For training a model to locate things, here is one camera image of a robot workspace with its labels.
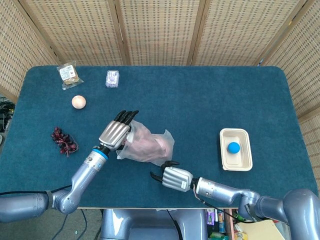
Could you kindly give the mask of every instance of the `white plastic tray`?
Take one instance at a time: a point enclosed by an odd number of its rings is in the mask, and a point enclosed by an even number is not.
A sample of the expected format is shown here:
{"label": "white plastic tray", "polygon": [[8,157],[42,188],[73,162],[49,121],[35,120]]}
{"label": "white plastic tray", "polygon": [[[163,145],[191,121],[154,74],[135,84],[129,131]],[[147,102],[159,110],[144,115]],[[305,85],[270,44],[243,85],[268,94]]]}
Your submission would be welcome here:
{"label": "white plastic tray", "polygon": [[[238,153],[228,152],[229,143],[240,145]],[[241,128],[224,128],[220,131],[220,147],[223,170],[249,171],[252,169],[252,155],[249,134]]]}

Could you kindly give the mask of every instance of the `table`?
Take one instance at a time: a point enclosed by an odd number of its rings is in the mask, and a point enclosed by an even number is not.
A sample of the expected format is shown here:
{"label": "table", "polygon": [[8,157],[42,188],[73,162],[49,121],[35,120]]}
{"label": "table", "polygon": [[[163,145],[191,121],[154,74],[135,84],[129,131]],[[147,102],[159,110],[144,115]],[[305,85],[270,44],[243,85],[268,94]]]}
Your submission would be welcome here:
{"label": "table", "polygon": [[[118,70],[118,88],[106,88],[108,70]],[[284,72],[243,66],[79,66],[84,83],[62,90],[56,66],[31,68],[25,77],[0,158],[0,192],[53,190],[71,177],[99,144],[115,115],[140,110],[135,120],[152,133],[168,129],[173,160],[195,177],[275,198],[317,185],[298,125]],[[74,109],[75,95],[86,98]],[[50,134],[55,126],[71,134],[79,151],[59,153]],[[250,137],[253,168],[224,171],[219,132],[242,128]],[[191,191],[163,187],[149,172],[152,163],[110,159],[82,196],[84,208],[203,208]],[[209,200],[218,207],[223,203]],[[230,207],[237,207],[235,202]]]}

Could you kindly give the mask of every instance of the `woven screen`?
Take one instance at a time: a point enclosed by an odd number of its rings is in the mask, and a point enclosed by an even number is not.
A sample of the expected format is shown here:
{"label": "woven screen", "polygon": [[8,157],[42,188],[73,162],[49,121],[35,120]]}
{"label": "woven screen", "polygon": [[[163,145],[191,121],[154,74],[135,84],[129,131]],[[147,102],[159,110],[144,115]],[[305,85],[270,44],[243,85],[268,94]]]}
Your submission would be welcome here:
{"label": "woven screen", "polygon": [[300,128],[320,193],[320,114],[302,122]]}
{"label": "woven screen", "polygon": [[120,0],[132,65],[186,65],[199,0]]}
{"label": "woven screen", "polygon": [[282,68],[298,116],[320,104],[320,0],[264,63]]}
{"label": "woven screen", "polygon": [[122,65],[107,0],[25,0],[23,5],[64,61]]}
{"label": "woven screen", "polygon": [[212,0],[195,65],[253,65],[298,0]]}
{"label": "woven screen", "polygon": [[0,87],[15,102],[28,69],[57,62],[13,1],[0,1],[0,23]]}

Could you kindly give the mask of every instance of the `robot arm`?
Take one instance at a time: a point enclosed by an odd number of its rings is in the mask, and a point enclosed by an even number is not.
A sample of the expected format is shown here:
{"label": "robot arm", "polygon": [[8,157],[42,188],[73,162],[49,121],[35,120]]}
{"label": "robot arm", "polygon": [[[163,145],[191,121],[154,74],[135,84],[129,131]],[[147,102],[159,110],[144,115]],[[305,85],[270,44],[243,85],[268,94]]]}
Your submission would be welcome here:
{"label": "robot arm", "polygon": [[108,159],[108,154],[121,145],[129,124],[139,111],[121,111],[99,137],[100,145],[93,148],[89,156],[71,178],[72,188],[47,193],[34,193],[13,197],[0,197],[0,223],[39,217],[48,208],[63,214],[73,213],[95,175]]}
{"label": "robot arm", "polygon": [[308,189],[295,189],[283,199],[260,196],[248,189],[237,189],[203,177],[194,176],[183,169],[173,167],[178,162],[166,161],[162,166],[163,176],[150,175],[163,186],[181,192],[194,188],[195,194],[226,204],[240,198],[238,213],[245,219],[261,221],[264,218],[286,223],[290,227],[291,239],[320,240],[320,200]]}

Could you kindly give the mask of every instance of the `red grapes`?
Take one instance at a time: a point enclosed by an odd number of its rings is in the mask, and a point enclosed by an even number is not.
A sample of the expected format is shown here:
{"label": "red grapes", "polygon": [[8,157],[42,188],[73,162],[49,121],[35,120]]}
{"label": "red grapes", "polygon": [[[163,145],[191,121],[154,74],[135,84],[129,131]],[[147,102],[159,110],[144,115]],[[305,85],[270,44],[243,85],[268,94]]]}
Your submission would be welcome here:
{"label": "red grapes", "polygon": [[54,131],[50,136],[52,140],[59,145],[60,153],[66,154],[67,157],[79,148],[73,137],[69,134],[63,134],[61,128],[57,126],[54,128]]}

